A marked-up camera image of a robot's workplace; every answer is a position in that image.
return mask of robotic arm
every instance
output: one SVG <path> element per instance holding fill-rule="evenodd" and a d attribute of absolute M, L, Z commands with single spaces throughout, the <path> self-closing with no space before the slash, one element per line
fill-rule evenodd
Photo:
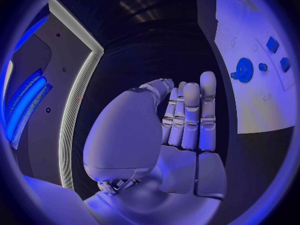
<path fill-rule="evenodd" d="M 170 92 L 161 123 L 157 106 Z M 85 203 L 100 224 L 211 222 L 227 189 L 223 163 L 212 153 L 215 93 L 210 71 L 200 85 L 174 88 L 171 79 L 158 79 L 123 92 L 101 112 L 83 151 L 100 188 Z"/>

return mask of blue gear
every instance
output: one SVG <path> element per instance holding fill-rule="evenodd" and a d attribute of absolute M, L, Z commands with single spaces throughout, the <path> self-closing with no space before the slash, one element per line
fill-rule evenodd
<path fill-rule="evenodd" d="M 238 79 L 241 83 L 248 83 L 253 77 L 253 64 L 248 58 L 241 58 L 236 65 L 236 72 L 231 73 L 233 79 Z"/>

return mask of robotic hand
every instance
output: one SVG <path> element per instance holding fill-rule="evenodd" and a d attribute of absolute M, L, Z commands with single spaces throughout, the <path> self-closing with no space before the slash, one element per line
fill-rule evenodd
<path fill-rule="evenodd" d="M 170 92 L 161 123 L 157 106 Z M 227 189 L 223 163 L 212 153 L 215 93 L 208 71 L 200 86 L 158 79 L 106 106 L 83 150 L 85 171 L 101 190 L 85 203 L 100 224 L 211 222 Z"/>

